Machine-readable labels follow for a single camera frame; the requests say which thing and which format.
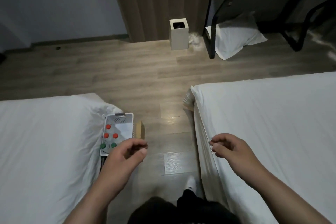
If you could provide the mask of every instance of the hand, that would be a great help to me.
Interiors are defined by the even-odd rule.
[[[145,140],[130,138],[110,152],[94,184],[107,201],[114,199],[125,187],[134,169],[145,159],[147,148]]]
[[[232,170],[251,187],[268,174],[244,140],[224,133],[214,136],[210,145],[216,156],[225,158]]]

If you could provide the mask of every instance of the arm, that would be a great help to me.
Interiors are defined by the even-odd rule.
[[[134,169],[145,159],[148,145],[142,139],[123,141],[107,157],[89,192],[63,224],[93,224],[102,221],[109,203],[125,187]]]
[[[217,157],[225,158],[233,171],[262,196],[280,224],[330,224],[322,214],[272,175],[244,140],[231,134],[219,134],[212,138],[210,145]]]

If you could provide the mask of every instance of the white trash can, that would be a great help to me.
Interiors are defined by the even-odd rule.
[[[169,20],[169,41],[172,51],[189,48],[189,26],[186,18]]]

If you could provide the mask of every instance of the right hand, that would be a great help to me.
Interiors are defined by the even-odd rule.
[[[228,133],[216,135],[210,141],[210,145],[216,156],[225,158],[232,170],[252,187],[268,173],[250,146],[234,135]]]

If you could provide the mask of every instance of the leg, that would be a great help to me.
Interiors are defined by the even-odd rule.
[[[178,212],[175,205],[160,197],[151,197],[131,214],[128,224],[178,224],[178,221]]]
[[[188,189],[183,192],[182,197],[177,201],[177,209],[184,223],[240,223],[237,216],[220,203],[208,202],[197,197],[194,193],[196,190],[193,188],[193,183],[190,182],[190,179],[188,179],[186,186]]]

